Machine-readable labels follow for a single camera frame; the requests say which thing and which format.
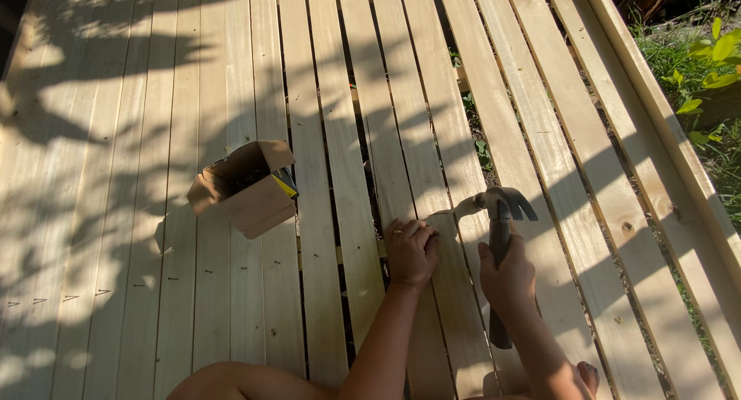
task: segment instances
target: wooden deck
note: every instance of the wooden deck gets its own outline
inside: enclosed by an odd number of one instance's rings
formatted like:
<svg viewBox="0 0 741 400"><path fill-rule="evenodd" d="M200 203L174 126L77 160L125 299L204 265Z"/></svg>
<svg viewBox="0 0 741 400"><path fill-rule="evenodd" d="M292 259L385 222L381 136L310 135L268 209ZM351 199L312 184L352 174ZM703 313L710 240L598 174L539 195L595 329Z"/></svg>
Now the wooden deck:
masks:
<svg viewBox="0 0 741 400"><path fill-rule="evenodd" d="M540 311L602 365L598 398L741 398L741 241L609 0L30 0L16 43L0 398L163 399L229 360L339 386L394 218L442 234L412 398L526 390L516 351L487 344L486 215L454 210L486 188L461 89L539 215L514 227ZM291 141L301 195L298 221L248 241L185 195L259 139Z"/></svg>

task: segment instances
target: hammer head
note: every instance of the hammer head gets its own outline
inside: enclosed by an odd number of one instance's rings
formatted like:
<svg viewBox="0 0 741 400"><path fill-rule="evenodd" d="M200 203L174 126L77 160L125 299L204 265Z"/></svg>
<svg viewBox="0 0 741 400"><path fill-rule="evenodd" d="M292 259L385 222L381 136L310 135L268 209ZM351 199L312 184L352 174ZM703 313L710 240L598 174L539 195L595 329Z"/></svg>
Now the hammer head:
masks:
<svg viewBox="0 0 741 400"><path fill-rule="evenodd" d="M524 214L531 221L537 221L538 216L535 214L530 202L524 198L519 190L512 187L490 187L486 192L481 192L473 197L474 204L480 209L486 209L489 212L489 219L509 219L522 221L523 208Z"/></svg>

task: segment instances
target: foot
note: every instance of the foot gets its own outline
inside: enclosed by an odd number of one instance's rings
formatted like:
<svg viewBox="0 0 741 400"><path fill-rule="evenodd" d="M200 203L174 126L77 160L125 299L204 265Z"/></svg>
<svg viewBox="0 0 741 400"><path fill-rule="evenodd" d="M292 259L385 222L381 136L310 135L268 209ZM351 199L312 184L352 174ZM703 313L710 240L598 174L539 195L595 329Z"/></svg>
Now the foot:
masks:
<svg viewBox="0 0 741 400"><path fill-rule="evenodd" d="M592 398L596 398L597 388L599 387L599 371L597 367L594 367L587 361L582 361L577 364L577 370L579 371L579 377L582 378L584 385L587 386L587 390L589 390Z"/></svg>

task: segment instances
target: woman's left hand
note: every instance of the woman's left hand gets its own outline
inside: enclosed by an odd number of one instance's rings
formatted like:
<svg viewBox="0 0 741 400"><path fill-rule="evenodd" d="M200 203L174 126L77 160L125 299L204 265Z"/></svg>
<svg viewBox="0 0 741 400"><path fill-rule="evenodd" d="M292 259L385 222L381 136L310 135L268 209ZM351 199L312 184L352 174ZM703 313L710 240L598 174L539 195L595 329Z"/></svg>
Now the woman's left hand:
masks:
<svg viewBox="0 0 741 400"><path fill-rule="evenodd" d="M424 289L437 267L438 238L437 231L424 221L412 220L404 225L395 219L386 232L391 283Z"/></svg>

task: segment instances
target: yellow label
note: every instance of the yellow label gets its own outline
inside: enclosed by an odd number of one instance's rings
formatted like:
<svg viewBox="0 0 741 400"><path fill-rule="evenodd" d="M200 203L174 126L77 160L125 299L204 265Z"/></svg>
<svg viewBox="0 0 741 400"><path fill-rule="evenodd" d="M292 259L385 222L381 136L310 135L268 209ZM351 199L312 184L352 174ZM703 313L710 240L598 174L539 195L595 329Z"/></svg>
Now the yellow label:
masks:
<svg viewBox="0 0 741 400"><path fill-rule="evenodd" d="M272 176L273 176L274 179L276 179L276 181L278 182L278 185L283 189L283 191L285 192L285 195L286 196L293 197L293 196L295 196L297 194L297 191L296 190L293 190L290 186L288 186L287 184L283 183L283 181L281 179L279 179L277 176L275 176L275 175L272 175Z"/></svg>

